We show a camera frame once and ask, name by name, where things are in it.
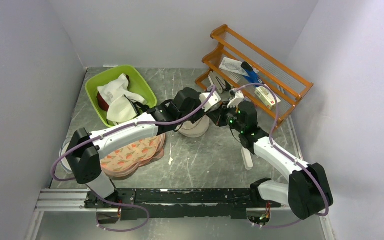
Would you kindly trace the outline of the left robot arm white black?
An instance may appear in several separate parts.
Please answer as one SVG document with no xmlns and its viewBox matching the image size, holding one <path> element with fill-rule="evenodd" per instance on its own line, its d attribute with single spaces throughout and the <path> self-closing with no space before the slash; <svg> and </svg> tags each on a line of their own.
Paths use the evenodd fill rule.
<svg viewBox="0 0 384 240">
<path fill-rule="evenodd" d="M 112 180 L 103 173 L 101 160 L 131 143 L 174 131 L 188 121 L 195 122 L 210 111 L 209 104 L 215 101 L 215 95 L 215 86 L 204 93 L 187 87 L 175 99 L 166 100 L 125 123 L 93 132 L 85 128 L 76 130 L 62 155 L 68 161 L 73 180 L 91 189 L 104 207 L 114 207 L 119 194 Z"/>
</svg>

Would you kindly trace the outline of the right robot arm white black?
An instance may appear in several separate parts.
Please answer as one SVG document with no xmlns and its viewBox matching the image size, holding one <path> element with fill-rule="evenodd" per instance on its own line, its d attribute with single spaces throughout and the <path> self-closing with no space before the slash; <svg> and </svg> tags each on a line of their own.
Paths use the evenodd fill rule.
<svg viewBox="0 0 384 240">
<path fill-rule="evenodd" d="M 267 202 L 286 205 L 300 220 L 329 213 L 334 199 L 323 166 L 300 160 L 278 146 L 269 133 L 259 127 L 257 110 L 252 103 L 244 101 L 235 108 L 221 104 L 206 115 L 216 126 L 237 131 L 245 150 L 267 161 L 287 179 L 287 183 L 269 178 L 254 182 L 249 199 L 255 207 Z"/>
</svg>

